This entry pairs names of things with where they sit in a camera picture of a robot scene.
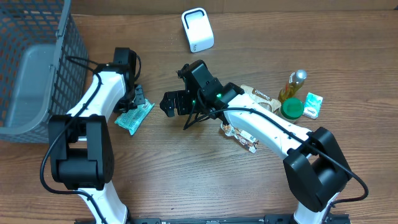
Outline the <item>green flushable wipes pack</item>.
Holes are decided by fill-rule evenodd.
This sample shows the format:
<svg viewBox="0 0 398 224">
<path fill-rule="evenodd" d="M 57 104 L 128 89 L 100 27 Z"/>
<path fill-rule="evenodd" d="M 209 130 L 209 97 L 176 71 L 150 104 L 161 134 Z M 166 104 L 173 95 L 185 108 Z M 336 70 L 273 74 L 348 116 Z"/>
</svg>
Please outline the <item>green flushable wipes pack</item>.
<svg viewBox="0 0 398 224">
<path fill-rule="evenodd" d="M 129 134 L 133 136 L 153 107 L 154 103 L 145 99 L 144 104 L 139 105 L 136 109 L 129 110 L 127 113 L 122 113 L 114 123 L 128 130 Z"/>
</svg>

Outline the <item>brown mixed nuts bag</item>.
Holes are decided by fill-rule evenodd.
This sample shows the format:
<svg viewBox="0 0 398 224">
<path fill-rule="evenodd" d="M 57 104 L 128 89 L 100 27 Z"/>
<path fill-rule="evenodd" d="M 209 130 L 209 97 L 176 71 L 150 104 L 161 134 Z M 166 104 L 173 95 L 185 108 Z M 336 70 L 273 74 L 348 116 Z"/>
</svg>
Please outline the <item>brown mixed nuts bag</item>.
<svg viewBox="0 0 398 224">
<path fill-rule="evenodd" d="M 252 100 L 272 113 L 275 113 L 281 107 L 281 102 L 279 100 L 265 95 L 258 89 L 247 85 L 241 85 L 240 87 L 250 96 Z M 234 137 L 237 142 L 239 142 L 249 152 L 255 153 L 257 151 L 259 140 L 253 135 L 249 134 L 243 129 L 235 128 L 230 124 L 221 123 L 220 128 L 227 137 Z"/>
</svg>

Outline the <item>green lidded jar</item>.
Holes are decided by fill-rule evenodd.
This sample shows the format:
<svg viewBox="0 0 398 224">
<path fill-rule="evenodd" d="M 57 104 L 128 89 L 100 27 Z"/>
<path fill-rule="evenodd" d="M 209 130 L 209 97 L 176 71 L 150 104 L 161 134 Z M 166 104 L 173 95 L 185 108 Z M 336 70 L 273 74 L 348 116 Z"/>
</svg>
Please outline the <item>green lidded jar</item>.
<svg viewBox="0 0 398 224">
<path fill-rule="evenodd" d="M 304 104 L 298 98 L 288 98 L 280 107 L 283 118 L 295 121 L 303 115 Z"/>
</svg>

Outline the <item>yellow oil bottle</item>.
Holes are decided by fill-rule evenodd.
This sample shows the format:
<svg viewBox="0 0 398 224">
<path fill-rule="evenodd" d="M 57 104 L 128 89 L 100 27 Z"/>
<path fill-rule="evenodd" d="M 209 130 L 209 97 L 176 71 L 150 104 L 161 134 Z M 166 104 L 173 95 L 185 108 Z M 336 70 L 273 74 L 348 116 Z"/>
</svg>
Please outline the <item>yellow oil bottle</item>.
<svg viewBox="0 0 398 224">
<path fill-rule="evenodd" d="M 280 90 L 278 100 L 283 103 L 288 98 L 292 98 L 296 92 L 301 89 L 307 78 L 307 72 L 305 70 L 297 70 L 293 72 L 288 82 Z"/>
</svg>

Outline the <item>small teal tissue pack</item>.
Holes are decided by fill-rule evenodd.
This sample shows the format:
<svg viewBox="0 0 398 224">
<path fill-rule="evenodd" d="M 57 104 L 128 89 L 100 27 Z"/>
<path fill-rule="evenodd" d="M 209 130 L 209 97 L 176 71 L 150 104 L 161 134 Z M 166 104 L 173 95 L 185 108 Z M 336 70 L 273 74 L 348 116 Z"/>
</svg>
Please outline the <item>small teal tissue pack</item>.
<svg viewBox="0 0 398 224">
<path fill-rule="evenodd" d="M 309 118 L 317 119 L 320 114 L 322 107 L 323 97 L 308 92 L 305 103 L 303 114 Z"/>
</svg>

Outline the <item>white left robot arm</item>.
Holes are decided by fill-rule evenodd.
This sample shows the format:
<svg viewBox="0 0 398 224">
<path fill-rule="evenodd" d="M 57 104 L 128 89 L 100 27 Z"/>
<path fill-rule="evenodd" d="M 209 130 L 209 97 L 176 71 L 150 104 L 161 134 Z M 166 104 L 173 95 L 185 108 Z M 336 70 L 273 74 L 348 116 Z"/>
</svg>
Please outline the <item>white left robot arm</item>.
<svg viewBox="0 0 398 224">
<path fill-rule="evenodd" d="M 54 181 L 65 190 L 50 188 L 40 170 L 43 187 L 53 194 L 79 195 L 94 216 L 94 223 L 129 223 L 128 207 L 119 199 L 111 181 L 114 154 L 107 121 L 113 111 L 126 112 L 135 99 L 135 63 L 102 63 L 83 98 L 65 115 L 49 121 L 50 147 L 42 161 L 49 161 Z"/>
</svg>

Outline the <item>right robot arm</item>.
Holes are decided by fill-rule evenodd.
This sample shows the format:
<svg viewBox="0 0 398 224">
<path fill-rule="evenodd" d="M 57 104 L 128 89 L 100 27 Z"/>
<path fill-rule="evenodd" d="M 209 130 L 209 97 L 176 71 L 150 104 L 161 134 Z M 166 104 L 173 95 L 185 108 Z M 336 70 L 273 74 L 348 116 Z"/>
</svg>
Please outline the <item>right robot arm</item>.
<svg viewBox="0 0 398 224">
<path fill-rule="evenodd" d="M 290 191 L 298 200 L 289 222 L 328 223 L 332 203 L 351 178 L 347 160 L 329 130 L 320 127 L 312 132 L 292 124 L 233 83 L 169 91 L 160 108 L 168 117 L 200 113 L 254 136 L 283 160 Z"/>
</svg>

